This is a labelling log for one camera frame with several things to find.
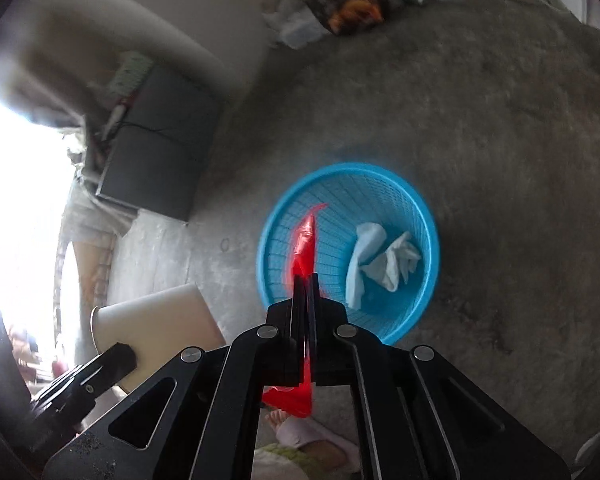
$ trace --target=concrete floor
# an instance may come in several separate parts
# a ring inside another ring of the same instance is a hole
[[[254,259],[269,211],[346,160],[401,174],[438,223],[438,288],[398,346],[433,345],[572,462],[600,429],[600,32],[469,0],[272,52],[216,134],[190,223],[141,214],[109,302],[197,282],[231,341],[264,320]],[[354,438],[347,393],[318,396],[317,418]]]

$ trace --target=blue trash bin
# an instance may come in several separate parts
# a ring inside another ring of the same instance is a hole
[[[309,209],[317,213],[316,266],[323,295],[345,302],[347,267],[356,243],[356,226],[376,222],[387,232],[386,247],[404,231],[422,260],[407,285],[389,292],[363,274],[362,308],[347,308],[349,322],[393,344],[420,319],[433,294],[440,268],[436,225],[422,197],[404,179],[369,164],[335,164],[315,171],[289,189],[273,209],[260,238],[256,272],[262,302],[289,297],[285,270],[292,247],[291,234]]]

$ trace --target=silver bolt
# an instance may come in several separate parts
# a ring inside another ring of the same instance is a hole
[[[358,329],[353,325],[340,325],[336,329],[336,334],[340,337],[353,337],[358,333]]]
[[[180,352],[180,358],[186,363],[195,363],[200,361],[202,357],[202,350],[197,346],[190,346]]]
[[[431,361],[436,354],[433,351],[433,348],[429,346],[418,346],[413,351],[413,355],[418,361]]]
[[[258,329],[258,337],[272,339],[278,335],[278,329],[273,325],[263,325]]]

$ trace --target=crumpled white tissue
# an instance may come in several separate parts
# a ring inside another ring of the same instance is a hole
[[[349,308],[360,310],[362,295],[365,293],[365,284],[360,274],[360,262],[368,260],[376,254],[386,240],[386,231],[380,224],[367,222],[356,227],[358,241],[353,247],[353,254],[347,269],[345,284],[345,301]]]
[[[370,264],[360,269],[386,290],[395,292],[400,284],[400,276],[406,285],[409,273],[415,272],[422,258],[417,248],[409,242],[410,239],[411,233],[403,232],[384,253],[378,254]]]

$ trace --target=red plastic bag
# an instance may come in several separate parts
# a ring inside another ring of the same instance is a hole
[[[293,250],[289,255],[288,269],[285,271],[285,281],[291,294],[293,294],[295,276],[308,278],[314,273],[317,240],[315,213],[325,207],[327,207],[326,204],[319,204],[309,209],[291,235]],[[293,388],[272,386],[262,394],[262,402],[299,418],[311,415],[313,407],[311,363],[306,347],[304,348],[304,380],[302,383]]]

